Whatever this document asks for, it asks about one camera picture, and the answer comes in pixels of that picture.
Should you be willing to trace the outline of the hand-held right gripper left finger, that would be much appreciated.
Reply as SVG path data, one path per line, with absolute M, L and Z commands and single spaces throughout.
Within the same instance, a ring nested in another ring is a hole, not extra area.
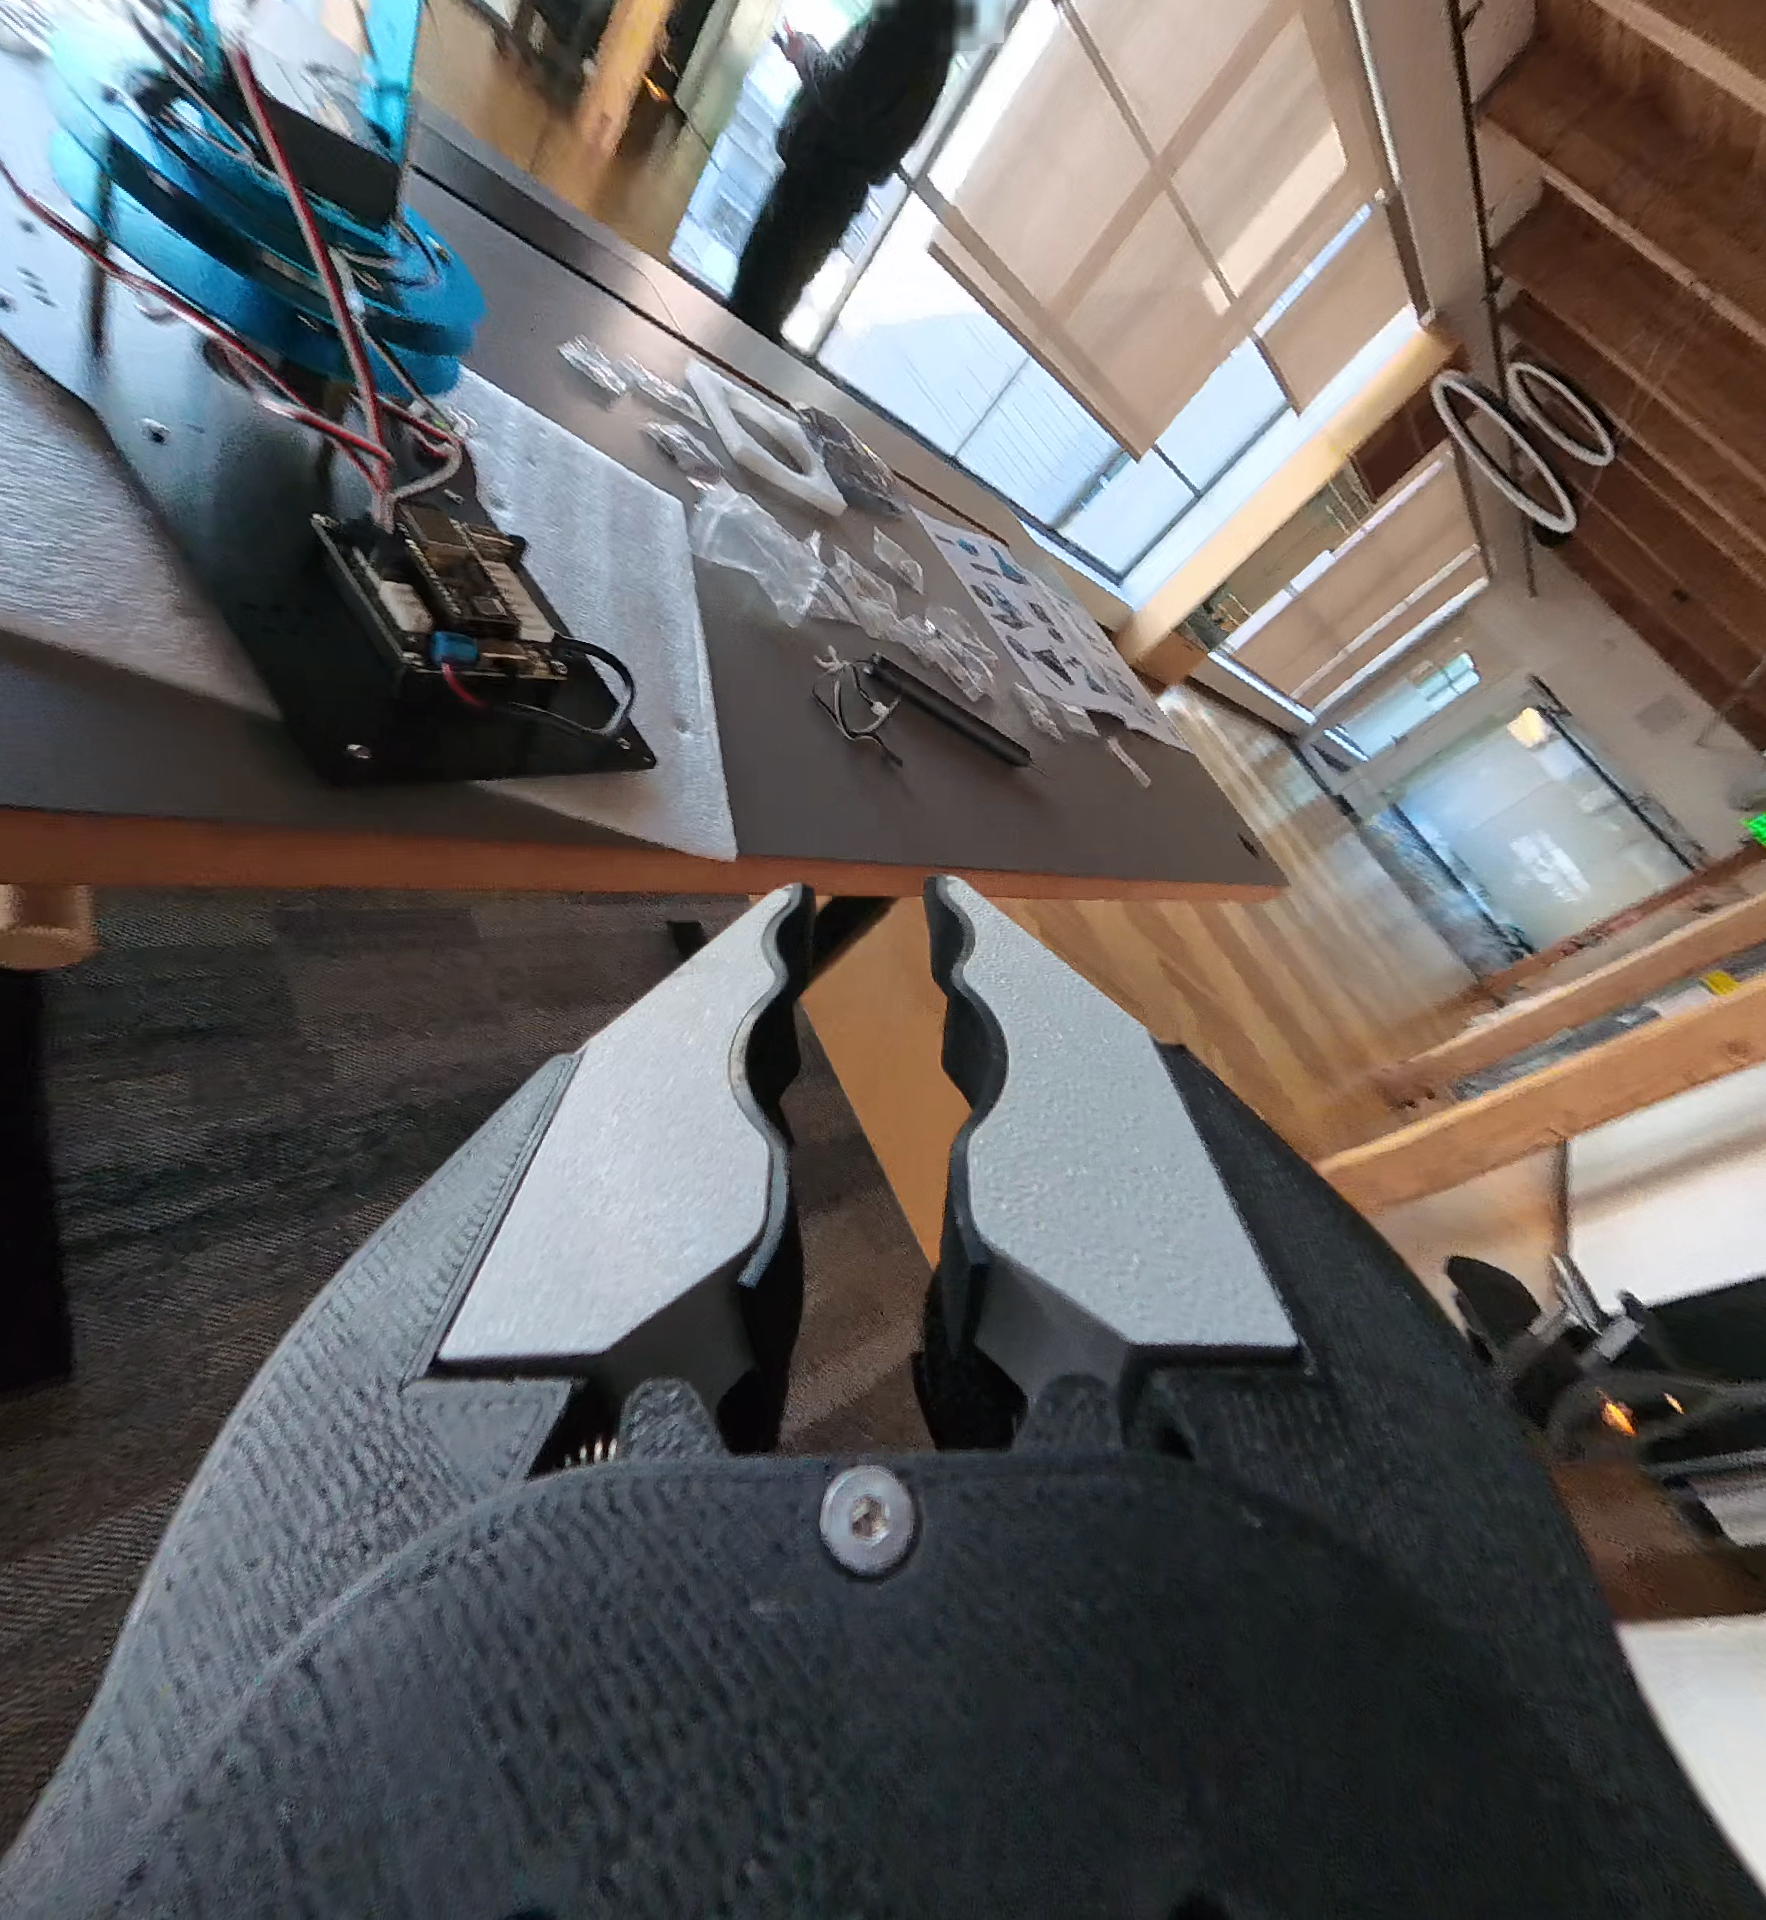
M 781 884 L 567 1062 L 454 1303 L 453 1378 L 781 1380 L 800 1330 L 797 994 L 818 901 Z

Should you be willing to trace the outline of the beige roller blind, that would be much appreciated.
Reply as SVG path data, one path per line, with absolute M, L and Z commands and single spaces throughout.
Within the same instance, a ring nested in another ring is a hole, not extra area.
M 1128 454 L 1392 192 L 1356 5 L 1023 5 L 927 179 L 933 262 Z
M 1322 718 L 1486 587 L 1460 459 L 1436 446 L 1342 548 L 1254 607 L 1216 662 Z

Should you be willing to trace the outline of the printed instruction sheet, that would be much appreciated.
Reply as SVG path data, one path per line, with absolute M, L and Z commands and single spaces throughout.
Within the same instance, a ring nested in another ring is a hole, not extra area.
M 1103 714 L 1147 741 L 1189 755 L 1189 738 L 1076 598 L 1017 565 L 1001 538 L 920 509 L 915 516 L 1033 698 L 1087 718 Z

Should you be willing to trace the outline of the black control circuit board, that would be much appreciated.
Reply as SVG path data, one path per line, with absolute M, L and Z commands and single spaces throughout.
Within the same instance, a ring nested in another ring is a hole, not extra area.
M 529 573 L 532 542 L 494 519 L 408 505 L 383 531 L 372 516 L 311 516 L 320 554 L 379 664 L 401 693 L 463 709 L 546 709 L 585 643 Z

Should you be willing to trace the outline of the pile of clear plastic bags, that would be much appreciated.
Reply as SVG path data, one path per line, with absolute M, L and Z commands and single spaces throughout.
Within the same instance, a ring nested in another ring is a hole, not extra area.
M 878 640 L 872 658 L 898 662 L 1026 749 L 1029 738 L 1087 738 L 1107 743 L 1139 787 L 1149 787 L 1147 762 L 1128 743 L 1129 729 L 1103 714 L 1060 709 L 1026 688 L 990 624 L 973 616 L 967 587 L 910 510 L 910 499 L 898 519 L 858 509 L 839 519 L 800 510 L 730 462 L 684 376 L 664 380 L 585 334 L 559 344 L 559 358 L 606 401 L 642 398 L 655 413 L 643 437 L 698 488 L 698 559 L 749 577 L 790 628 L 843 624 L 862 640 Z M 910 703 L 894 703 L 862 674 L 864 662 L 828 640 L 818 658 L 818 703 L 845 741 L 878 743 L 894 762 L 885 731 Z

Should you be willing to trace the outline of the white foam sheet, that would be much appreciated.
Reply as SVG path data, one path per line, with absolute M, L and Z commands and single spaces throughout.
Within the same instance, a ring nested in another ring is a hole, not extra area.
M 515 800 L 691 856 L 732 860 L 737 826 L 713 703 L 684 505 L 590 442 L 463 376 L 480 401 L 484 505 L 532 538 L 536 587 L 562 624 L 636 674 L 655 769 L 512 777 Z M 137 499 L 124 469 L 0 339 L 0 637 L 78 662 L 118 693 L 169 688 L 275 722 L 242 640 Z

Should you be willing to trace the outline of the black screwdriver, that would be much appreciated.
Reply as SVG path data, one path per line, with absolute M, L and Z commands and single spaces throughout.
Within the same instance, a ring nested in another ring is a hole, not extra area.
M 862 670 L 894 703 L 910 703 L 920 718 L 937 722 L 944 731 L 960 738 L 967 743 L 983 749 L 987 758 L 1010 765 L 1010 769 L 1029 769 L 1033 755 L 1016 741 L 1010 731 L 995 729 L 987 718 L 973 709 L 956 703 L 941 688 L 927 684 L 910 670 L 903 670 L 889 658 L 868 658 Z

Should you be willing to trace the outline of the white foam frame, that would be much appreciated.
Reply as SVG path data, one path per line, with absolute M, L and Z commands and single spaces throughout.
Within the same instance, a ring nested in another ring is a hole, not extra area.
M 851 510 L 800 413 L 740 388 L 705 358 L 688 358 L 684 388 L 740 475 L 823 519 Z

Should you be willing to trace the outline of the dark grey desk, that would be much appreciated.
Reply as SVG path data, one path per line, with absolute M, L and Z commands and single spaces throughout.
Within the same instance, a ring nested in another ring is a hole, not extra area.
M 553 192 L 512 180 L 463 132 L 432 132 L 432 180 L 411 186 L 461 255 L 484 269 L 484 380 L 559 419 L 626 469 L 650 469 L 631 413 L 567 398 L 556 344 L 617 328 L 617 351 L 670 371 L 708 351 L 749 388 L 800 376 L 721 308 L 643 255 L 590 234 Z M 1071 731 L 1033 741 L 1016 774 L 915 709 L 889 725 L 905 758 L 828 731 L 804 637 L 781 628 L 749 577 L 698 565 L 721 769 L 737 860 L 539 818 L 509 787 L 325 789 L 278 722 L 162 680 L 129 680 L 48 652 L 0 624 L 0 880 L 122 888 L 443 888 L 740 898 L 781 880 L 828 898 L 918 898 L 927 874 L 960 874 L 995 901 L 1230 906 L 1278 898 L 1258 831 L 1190 749 L 1122 738 L 1122 762 Z
M 1091 580 L 1064 552 L 1047 548 L 997 490 L 977 485 L 933 442 L 918 438 L 918 429 L 910 429 L 898 413 L 872 410 L 843 380 L 818 371 L 790 346 L 764 344 L 688 276 L 655 262 L 612 225 L 562 202 L 556 188 L 512 167 L 501 149 L 468 132 L 433 103 L 416 112 L 416 179 L 515 234 L 536 255 L 588 280 L 636 320 L 655 322 L 684 346 L 708 354 L 746 388 L 758 388 L 781 401 L 834 410 L 944 519 L 973 524 L 1010 542 L 1023 565 L 1043 568 L 1071 598 L 1077 598 L 1110 637 L 1129 622 L 1129 605 L 1119 594 Z

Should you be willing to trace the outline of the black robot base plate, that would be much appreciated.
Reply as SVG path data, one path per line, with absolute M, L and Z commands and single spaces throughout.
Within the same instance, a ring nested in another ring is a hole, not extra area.
M 546 709 L 401 693 L 311 531 L 320 510 L 372 516 L 348 454 L 259 405 L 195 328 L 102 281 L 28 213 L 0 213 L 0 334 L 102 419 L 321 781 L 383 789 L 655 769 L 631 670 L 585 637 L 585 662 Z M 512 531 L 486 510 L 471 454 L 408 505 Z

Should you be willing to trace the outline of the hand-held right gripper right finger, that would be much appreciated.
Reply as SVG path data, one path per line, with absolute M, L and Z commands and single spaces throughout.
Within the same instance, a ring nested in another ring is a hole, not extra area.
M 1290 1364 L 1290 1314 L 1173 1053 L 960 876 L 927 880 L 948 1147 L 941 1330 L 997 1374 Z

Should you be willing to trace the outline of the dark parts bag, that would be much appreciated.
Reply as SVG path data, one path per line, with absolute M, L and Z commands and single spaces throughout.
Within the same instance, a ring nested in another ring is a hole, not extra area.
M 905 516 L 898 471 L 864 438 L 823 405 L 797 405 L 797 419 L 851 509 L 883 519 Z

